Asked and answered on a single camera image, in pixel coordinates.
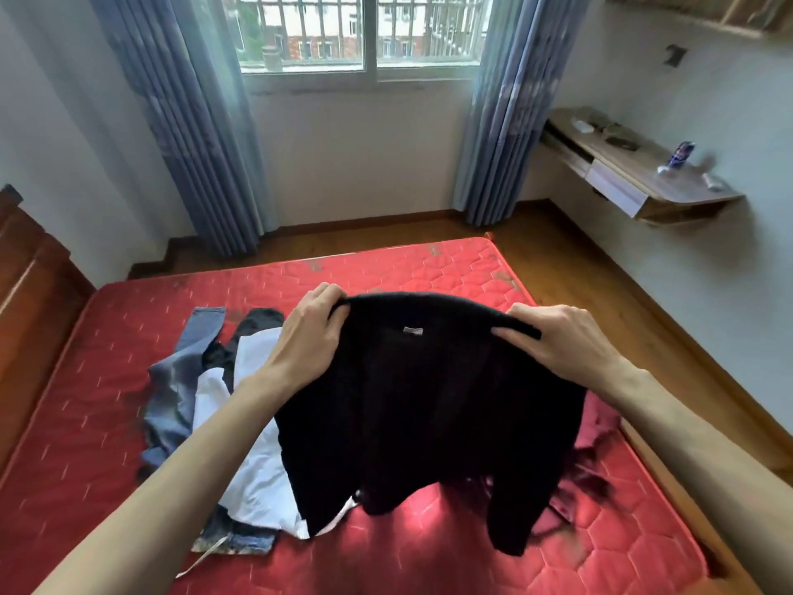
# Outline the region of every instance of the bed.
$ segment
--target bed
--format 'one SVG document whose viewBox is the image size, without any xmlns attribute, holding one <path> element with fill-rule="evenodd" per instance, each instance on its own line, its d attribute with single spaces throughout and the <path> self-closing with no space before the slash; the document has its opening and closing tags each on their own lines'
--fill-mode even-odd
<svg viewBox="0 0 793 595">
<path fill-rule="evenodd" d="M 14 215 L 21 212 L 8 206 Z M 5 266 L 5 255 L 2 259 Z M 71 284 L 75 269 L 67 256 L 61 261 L 58 275 L 71 278 L 59 280 Z M 14 452 L 0 480 L 3 592 L 32 592 L 135 489 L 146 369 L 172 352 L 194 307 L 227 307 L 221 332 L 227 339 L 247 310 L 274 307 L 288 313 L 322 281 L 339 283 L 351 294 L 452 293 L 501 310 L 516 301 L 531 303 L 485 238 L 101 288 L 87 300 L 65 347 L 63 339 L 35 330 L 36 338 L 16 345 L 21 356 L 39 346 L 57 350 L 59 360 L 40 397 L 35 384 L 25 391 L 25 404 L 17 406 L 35 411 L 29 419 L 25 410 L 16 413 L 17 432 L 7 444 Z M 80 284 L 77 309 L 87 296 Z M 15 296 L 12 292 L 11 303 Z M 64 315 L 63 325 L 74 316 L 60 302 L 47 309 Z M 3 311 L 0 321 L 5 318 Z M 4 347 L 4 359 L 10 359 L 12 347 Z M 7 390 L 2 399 L 9 399 Z M 577 538 L 552 535 L 520 559 L 492 549 L 481 517 L 458 493 L 429 486 L 388 516 L 369 517 L 356 509 L 336 530 L 314 540 L 281 535 L 267 556 L 212 556 L 175 581 L 171 593 L 721 592 L 710 590 L 721 582 L 708 574 L 723 564 L 708 563 L 712 548 L 703 553 L 622 432 L 602 445 L 597 470 L 615 486 L 617 504 L 602 507 L 579 493 Z"/>
</svg>

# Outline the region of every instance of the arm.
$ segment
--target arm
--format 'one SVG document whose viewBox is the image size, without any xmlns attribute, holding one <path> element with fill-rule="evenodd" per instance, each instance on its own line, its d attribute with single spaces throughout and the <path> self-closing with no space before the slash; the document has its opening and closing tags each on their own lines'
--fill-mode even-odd
<svg viewBox="0 0 793 595">
<path fill-rule="evenodd" d="M 322 284 L 285 321 L 267 363 L 92 531 L 35 595 L 165 593 L 223 491 L 275 412 L 333 359 L 349 307 Z"/>
<path fill-rule="evenodd" d="M 793 490 L 649 372 L 622 357 L 589 312 L 514 305 L 514 317 L 542 332 L 494 333 L 562 378 L 613 405 L 675 475 L 767 593 L 793 593 Z"/>
</svg>

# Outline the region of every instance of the wooden bed frame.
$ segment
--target wooden bed frame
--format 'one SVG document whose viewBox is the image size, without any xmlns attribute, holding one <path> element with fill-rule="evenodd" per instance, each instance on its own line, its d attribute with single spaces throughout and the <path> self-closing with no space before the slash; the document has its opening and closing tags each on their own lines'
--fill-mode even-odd
<svg viewBox="0 0 793 595">
<path fill-rule="evenodd" d="M 19 208 L 10 186 L 0 190 L 0 474 L 95 289 L 69 252 Z M 760 589 L 647 443 L 622 430 L 709 559 L 714 577 L 687 593 L 754 593 Z"/>
<path fill-rule="evenodd" d="M 0 190 L 0 474 L 95 290 L 20 202 Z"/>
</svg>

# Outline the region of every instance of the can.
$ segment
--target can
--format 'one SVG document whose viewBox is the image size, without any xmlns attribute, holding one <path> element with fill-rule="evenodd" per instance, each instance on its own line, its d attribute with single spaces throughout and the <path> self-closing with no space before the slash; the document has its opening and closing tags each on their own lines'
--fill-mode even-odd
<svg viewBox="0 0 793 595">
<path fill-rule="evenodd" d="M 672 157 L 669 159 L 669 162 L 666 163 L 666 166 L 669 169 L 680 169 L 683 165 L 686 164 L 686 161 L 691 156 L 691 152 L 694 151 L 695 144 L 693 142 L 689 142 L 688 140 L 681 143 Z"/>
</svg>

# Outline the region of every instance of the hand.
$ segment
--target hand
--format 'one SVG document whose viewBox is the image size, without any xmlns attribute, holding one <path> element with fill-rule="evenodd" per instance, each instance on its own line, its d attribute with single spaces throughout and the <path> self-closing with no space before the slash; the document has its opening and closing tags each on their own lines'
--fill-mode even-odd
<svg viewBox="0 0 793 595">
<path fill-rule="evenodd" d="M 530 307 L 515 303 L 507 312 L 542 332 L 540 340 L 509 328 L 493 334 L 525 350 L 560 378 L 608 397 L 614 382 L 633 367 L 600 330 L 589 311 L 557 305 Z"/>
<path fill-rule="evenodd" d="M 324 374 L 339 346 L 344 320 L 350 315 L 350 305 L 339 307 L 333 315 L 331 308 L 345 296 L 339 286 L 327 282 L 306 293 L 286 318 L 270 357 L 254 376 L 275 380 L 291 397 Z"/>
</svg>

